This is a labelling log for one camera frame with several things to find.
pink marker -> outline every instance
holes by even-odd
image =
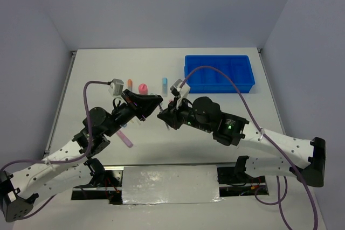
[[[138,90],[139,94],[147,94],[147,85],[142,83],[141,85],[139,85]]]
[[[125,136],[125,134],[121,130],[118,130],[116,134],[123,141],[123,143],[126,144],[126,146],[128,146],[129,148],[133,146],[133,143],[128,139],[128,137]]]

white table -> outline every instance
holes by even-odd
[[[168,86],[184,78],[184,56],[188,54],[248,55],[256,84],[244,95],[245,99],[262,127],[282,132],[256,48],[78,50],[54,128],[51,151],[61,148],[82,128],[85,118],[82,88],[86,81],[119,78],[126,82],[132,79],[133,90],[146,83],[149,93],[161,94],[162,77],[168,78]],[[199,96],[190,94],[189,99],[193,101]],[[219,103],[222,111],[249,117],[236,94],[207,96]],[[169,99],[172,99],[171,94],[164,98],[164,107]],[[90,107],[112,110],[112,98],[106,86],[91,85],[88,103]],[[214,141],[211,134],[186,126],[178,131],[167,131],[164,123],[156,118],[157,112],[141,126],[129,123],[123,129],[135,147],[128,149],[114,135],[109,138],[111,145],[96,157],[103,165],[133,165],[235,162],[239,155],[267,156],[257,150],[225,147]],[[295,179],[288,182],[289,192],[283,205],[287,220],[294,229],[312,229],[313,214],[305,190]],[[270,196],[263,199],[275,201],[275,177],[267,177],[267,185]],[[71,190],[57,195],[37,216],[16,222],[14,229],[286,229],[277,206],[264,206],[250,196],[228,197],[209,204],[153,206],[111,206],[104,200],[70,201],[70,197]],[[326,229],[320,211],[319,218],[319,229]]]

blue marker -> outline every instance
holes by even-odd
[[[168,79],[162,78],[162,96],[167,97],[168,96]]]

orange marker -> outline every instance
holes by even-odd
[[[132,91],[132,89],[133,89],[133,83],[132,83],[131,79],[127,80],[127,89],[130,91]]]

blue bin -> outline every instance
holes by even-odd
[[[211,66],[226,74],[241,93],[249,93],[255,85],[248,56],[245,55],[187,55],[184,60],[184,76],[194,68]],[[218,72],[209,68],[200,69],[187,81],[190,93],[236,93],[234,87]]]

